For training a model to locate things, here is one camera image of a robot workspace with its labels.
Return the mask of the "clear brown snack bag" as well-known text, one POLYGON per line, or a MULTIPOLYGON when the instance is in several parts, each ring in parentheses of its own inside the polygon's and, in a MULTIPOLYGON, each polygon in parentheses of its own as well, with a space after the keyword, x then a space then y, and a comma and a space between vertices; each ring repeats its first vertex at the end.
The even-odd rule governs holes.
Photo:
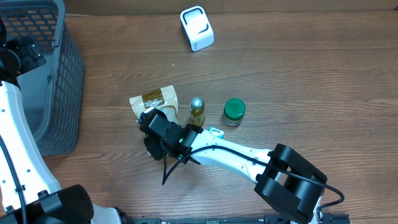
POLYGON ((177 119, 178 98, 173 85, 132 97, 129 99, 129 102, 137 118, 140 117, 142 112, 154 107, 161 110, 169 121, 179 124, 177 119))

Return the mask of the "yellow oil bottle silver cap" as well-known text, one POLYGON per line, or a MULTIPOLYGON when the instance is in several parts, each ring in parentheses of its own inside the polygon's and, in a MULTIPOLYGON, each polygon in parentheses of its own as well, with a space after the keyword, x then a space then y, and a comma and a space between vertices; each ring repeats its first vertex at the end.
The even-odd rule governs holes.
POLYGON ((205 102, 200 97, 194 97, 190 102, 190 124, 203 126, 205 121, 205 102))

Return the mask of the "small Kleenex tissue pack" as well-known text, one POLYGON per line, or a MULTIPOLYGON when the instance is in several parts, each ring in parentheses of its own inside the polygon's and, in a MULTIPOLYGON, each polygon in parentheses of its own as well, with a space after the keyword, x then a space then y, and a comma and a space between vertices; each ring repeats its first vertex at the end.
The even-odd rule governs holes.
POLYGON ((218 138, 220 138, 220 139, 223 139, 223 138, 224 138, 224 131, 222 131, 222 130, 220 130, 220 129, 214 127, 214 126, 210 126, 210 127, 209 127, 209 132, 210 132, 212 135, 214 135, 214 136, 216 136, 216 137, 218 137, 218 138))

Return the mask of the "green lid white jar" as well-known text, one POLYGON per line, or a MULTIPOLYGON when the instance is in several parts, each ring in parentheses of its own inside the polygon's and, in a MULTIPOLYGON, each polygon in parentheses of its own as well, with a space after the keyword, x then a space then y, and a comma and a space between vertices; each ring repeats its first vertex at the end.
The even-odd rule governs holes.
POLYGON ((239 126, 246 112, 246 105, 239 98, 229 99, 223 109, 223 121, 228 126, 239 126))

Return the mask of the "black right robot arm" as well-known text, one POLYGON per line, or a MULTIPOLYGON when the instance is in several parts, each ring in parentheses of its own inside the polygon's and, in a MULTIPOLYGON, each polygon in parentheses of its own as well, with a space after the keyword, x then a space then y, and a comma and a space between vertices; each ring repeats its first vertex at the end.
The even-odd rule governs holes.
POLYGON ((327 177, 291 147, 242 146, 194 124, 181 127, 153 107, 142 112, 138 122, 146 135, 145 147, 155 160, 170 156, 177 164, 192 161, 234 172, 253 182, 255 192, 292 223, 320 222, 327 177))

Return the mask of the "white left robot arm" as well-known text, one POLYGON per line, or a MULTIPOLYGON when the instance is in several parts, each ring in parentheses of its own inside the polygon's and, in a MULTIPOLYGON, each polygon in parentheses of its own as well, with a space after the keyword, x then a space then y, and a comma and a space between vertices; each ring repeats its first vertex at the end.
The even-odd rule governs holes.
POLYGON ((1 223, 121 223, 119 211, 91 202, 81 185, 61 188, 25 118, 17 82, 21 63, 1 37, 1 223))

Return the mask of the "white barcode scanner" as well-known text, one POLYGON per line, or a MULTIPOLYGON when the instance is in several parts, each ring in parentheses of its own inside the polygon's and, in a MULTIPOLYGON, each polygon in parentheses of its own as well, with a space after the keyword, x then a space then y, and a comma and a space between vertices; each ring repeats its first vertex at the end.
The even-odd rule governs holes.
POLYGON ((183 33, 193 52, 212 45, 215 35, 204 8, 190 7, 180 13, 180 22, 183 33))

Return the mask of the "grey plastic mesh basket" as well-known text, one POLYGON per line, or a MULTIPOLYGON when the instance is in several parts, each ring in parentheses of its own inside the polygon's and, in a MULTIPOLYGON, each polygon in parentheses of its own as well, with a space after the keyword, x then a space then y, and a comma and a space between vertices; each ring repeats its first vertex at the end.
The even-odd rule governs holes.
POLYGON ((17 74, 27 123, 42 156, 69 154, 78 142, 85 64, 65 23, 63 1, 1 1, 6 43, 32 38, 47 63, 17 74))

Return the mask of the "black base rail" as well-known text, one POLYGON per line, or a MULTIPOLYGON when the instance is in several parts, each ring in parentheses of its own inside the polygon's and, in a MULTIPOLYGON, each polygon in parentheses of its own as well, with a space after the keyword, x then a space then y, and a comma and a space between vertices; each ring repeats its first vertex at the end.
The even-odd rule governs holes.
MULTIPOLYGON (((292 222, 280 215, 269 214, 263 217, 237 217, 237 218, 186 218, 186 219, 160 219, 160 218, 131 218, 133 224, 291 224, 292 222)), ((334 215, 324 213, 319 224, 351 224, 349 215, 334 215)))

